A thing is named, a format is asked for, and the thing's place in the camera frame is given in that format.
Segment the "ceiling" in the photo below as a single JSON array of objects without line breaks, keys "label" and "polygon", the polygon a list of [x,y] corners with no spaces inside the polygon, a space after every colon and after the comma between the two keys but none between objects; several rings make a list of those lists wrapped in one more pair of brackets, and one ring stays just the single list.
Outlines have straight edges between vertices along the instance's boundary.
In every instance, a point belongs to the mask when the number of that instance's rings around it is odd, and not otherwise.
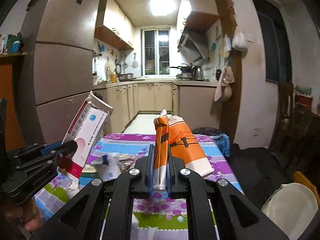
[{"label": "ceiling", "polygon": [[175,25],[181,0],[173,0],[174,10],[166,16],[153,16],[151,0],[115,0],[135,27],[152,25]]}]

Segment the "wooden shelf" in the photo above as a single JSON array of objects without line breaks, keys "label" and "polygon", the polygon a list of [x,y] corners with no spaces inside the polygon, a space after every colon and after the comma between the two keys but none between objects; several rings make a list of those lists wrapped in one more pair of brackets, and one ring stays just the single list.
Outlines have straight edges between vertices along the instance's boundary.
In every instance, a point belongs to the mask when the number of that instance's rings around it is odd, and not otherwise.
[{"label": "wooden shelf", "polygon": [[187,19],[185,29],[205,34],[219,18],[219,15],[193,11]]},{"label": "wooden shelf", "polygon": [[2,57],[15,57],[15,56],[24,56],[27,55],[27,52],[15,52],[15,53],[2,53],[0,54],[0,58]]},{"label": "wooden shelf", "polygon": [[104,25],[96,27],[94,37],[119,50],[133,49],[128,43]]}]

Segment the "electric kettle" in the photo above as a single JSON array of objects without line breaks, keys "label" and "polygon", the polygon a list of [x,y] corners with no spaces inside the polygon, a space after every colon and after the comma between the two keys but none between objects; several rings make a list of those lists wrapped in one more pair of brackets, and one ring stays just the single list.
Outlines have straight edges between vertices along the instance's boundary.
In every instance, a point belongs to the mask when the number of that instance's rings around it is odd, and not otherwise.
[{"label": "electric kettle", "polygon": [[198,65],[193,65],[191,68],[191,74],[193,77],[193,80],[197,80],[197,81],[203,81],[203,70],[201,66]]}]

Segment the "range hood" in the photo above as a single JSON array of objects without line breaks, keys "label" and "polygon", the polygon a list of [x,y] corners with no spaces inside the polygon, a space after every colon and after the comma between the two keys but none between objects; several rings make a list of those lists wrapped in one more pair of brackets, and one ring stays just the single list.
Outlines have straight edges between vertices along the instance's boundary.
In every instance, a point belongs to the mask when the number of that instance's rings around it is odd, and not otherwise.
[{"label": "range hood", "polygon": [[203,34],[187,31],[181,45],[188,56],[192,57],[194,63],[201,59],[208,59],[210,56],[207,38]]}]

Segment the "hand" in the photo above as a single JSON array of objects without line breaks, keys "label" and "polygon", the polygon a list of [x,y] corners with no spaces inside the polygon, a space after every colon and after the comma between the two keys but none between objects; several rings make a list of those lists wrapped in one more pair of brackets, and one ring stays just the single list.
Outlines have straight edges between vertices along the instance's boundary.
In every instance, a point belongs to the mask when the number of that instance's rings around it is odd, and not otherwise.
[{"label": "hand", "polygon": [[35,198],[27,199],[21,205],[3,206],[4,216],[11,219],[20,218],[24,228],[34,234],[42,226],[39,210]]}]

